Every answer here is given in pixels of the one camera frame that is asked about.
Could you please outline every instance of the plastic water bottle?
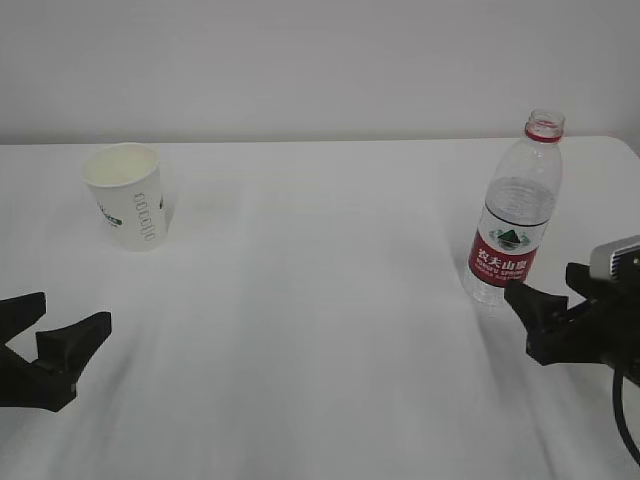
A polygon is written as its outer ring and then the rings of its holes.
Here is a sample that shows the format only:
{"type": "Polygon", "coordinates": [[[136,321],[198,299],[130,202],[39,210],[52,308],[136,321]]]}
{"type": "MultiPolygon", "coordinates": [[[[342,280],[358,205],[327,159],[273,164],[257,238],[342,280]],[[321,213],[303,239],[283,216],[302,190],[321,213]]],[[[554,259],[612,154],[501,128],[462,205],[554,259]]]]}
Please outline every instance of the plastic water bottle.
{"type": "Polygon", "coordinates": [[[562,183],[564,116],[534,110],[489,185],[463,284],[479,302],[504,302],[511,279],[529,273],[562,183]]]}

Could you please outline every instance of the white paper cup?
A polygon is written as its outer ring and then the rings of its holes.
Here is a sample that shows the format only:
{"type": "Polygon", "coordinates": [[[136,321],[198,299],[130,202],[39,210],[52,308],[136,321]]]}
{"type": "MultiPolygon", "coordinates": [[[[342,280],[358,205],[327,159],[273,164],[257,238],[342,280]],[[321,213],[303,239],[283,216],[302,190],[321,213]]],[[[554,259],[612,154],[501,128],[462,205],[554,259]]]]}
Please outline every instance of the white paper cup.
{"type": "Polygon", "coordinates": [[[105,147],[82,168],[120,244],[136,252],[162,243],[167,223],[156,153],[139,143],[105,147]]]}

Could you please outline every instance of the green logo on cup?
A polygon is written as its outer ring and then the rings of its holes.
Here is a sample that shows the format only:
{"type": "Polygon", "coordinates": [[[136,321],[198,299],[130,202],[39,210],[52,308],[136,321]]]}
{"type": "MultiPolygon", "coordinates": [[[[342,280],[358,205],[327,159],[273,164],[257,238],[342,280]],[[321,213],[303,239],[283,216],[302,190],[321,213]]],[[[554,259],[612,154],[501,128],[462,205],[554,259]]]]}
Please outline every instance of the green logo on cup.
{"type": "Polygon", "coordinates": [[[120,225],[122,225],[122,220],[120,220],[119,218],[115,218],[115,217],[112,217],[111,215],[109,215],[102,205],[98,204],[98,206],[100,207],[100,210],[104,214],[105,218],[109,221],[111,226],[119,227],[120,225]]]}

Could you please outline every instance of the white tablecloth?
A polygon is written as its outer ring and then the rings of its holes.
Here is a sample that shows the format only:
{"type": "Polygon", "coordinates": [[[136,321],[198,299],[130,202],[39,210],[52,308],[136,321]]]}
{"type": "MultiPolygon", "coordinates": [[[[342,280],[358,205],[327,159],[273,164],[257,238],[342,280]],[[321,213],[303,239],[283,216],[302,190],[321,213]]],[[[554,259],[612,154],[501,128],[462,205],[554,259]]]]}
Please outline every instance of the white tablecloth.
{"type": "MultiPolygon", "coordinates": [[[[32,359],[35,330],[113,314],[72,404],[0,409],[0,478],[638,478],[611,371],[537,365],[515,314],[461,287],[512,142],[157,145],[172,219],[142,254],[82,184],[98,146],[0,147],[0,298],[48,299],[10,345],[32,359]]],[[[567,262],[640,232],[640,161],[607,137],[561,148],[530,283],[567,293],[567,262]]]]}

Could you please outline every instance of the bottle label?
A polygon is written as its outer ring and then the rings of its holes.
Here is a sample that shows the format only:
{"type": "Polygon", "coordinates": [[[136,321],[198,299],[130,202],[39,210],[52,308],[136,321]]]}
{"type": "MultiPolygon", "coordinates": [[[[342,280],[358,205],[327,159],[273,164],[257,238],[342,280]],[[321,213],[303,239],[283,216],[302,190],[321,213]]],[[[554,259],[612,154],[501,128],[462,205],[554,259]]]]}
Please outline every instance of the bottle label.
{"type": "Polygon", "coordinates": [[[524,281],[549,222],[518,225],[494,215],[486,206],[469,255],[473,274],[489,285],[506,287],[509,280],[524,281]]]}

